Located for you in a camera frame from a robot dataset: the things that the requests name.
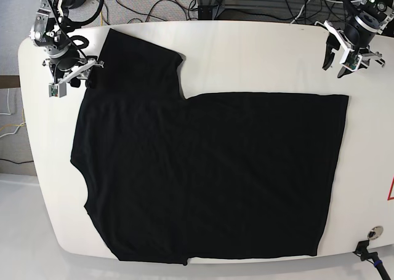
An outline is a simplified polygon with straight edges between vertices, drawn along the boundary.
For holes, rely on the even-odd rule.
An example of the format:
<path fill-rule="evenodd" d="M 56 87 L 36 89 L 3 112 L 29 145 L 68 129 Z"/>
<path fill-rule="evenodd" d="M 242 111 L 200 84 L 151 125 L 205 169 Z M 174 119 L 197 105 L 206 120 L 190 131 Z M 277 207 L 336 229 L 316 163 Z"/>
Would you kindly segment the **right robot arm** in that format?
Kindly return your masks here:
<path fill-rule="evenodd" d="M 89 78 L 94 67 L 103 67 L 103 62 L 94 55 L 86 55 L 83 50 L 89 40 L 81 35 L 70 36 L 74 30 L 92 23 L 101 13 L 104 0 L 98 0 L 98 8 L 85 21 L 70 19 L 69 11 L 81 7 L 87 0 L 40 0 L 30 39 L 37 47 L 42 47 L 48 57 L 43 66 L 48 66 L 52 75 L 49 95 L 62 97 L 66 87 L 78 88 Z"/>

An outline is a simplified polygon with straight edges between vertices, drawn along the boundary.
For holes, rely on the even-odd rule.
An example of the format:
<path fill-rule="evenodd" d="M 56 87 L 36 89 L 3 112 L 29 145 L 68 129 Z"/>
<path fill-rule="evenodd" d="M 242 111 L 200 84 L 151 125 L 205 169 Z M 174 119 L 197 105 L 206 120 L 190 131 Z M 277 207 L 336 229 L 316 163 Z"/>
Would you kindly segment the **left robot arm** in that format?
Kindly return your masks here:
<path fill-rule="evenodd" d="M 342 3 L 348 17 L 342 20 L 344 28 L 338 28 L 326 20 L 321 26 L 328 30 L 322 69 L 328 70 L 339 49 L 344 52 L 339 61 L 338 78 L 367 69 L 373 60 L 381 67 L 385 60 L 380 52 L 373 52 L 372 39 L 385 33 L 393 21 L 393 0 L 337 0 Z"/>

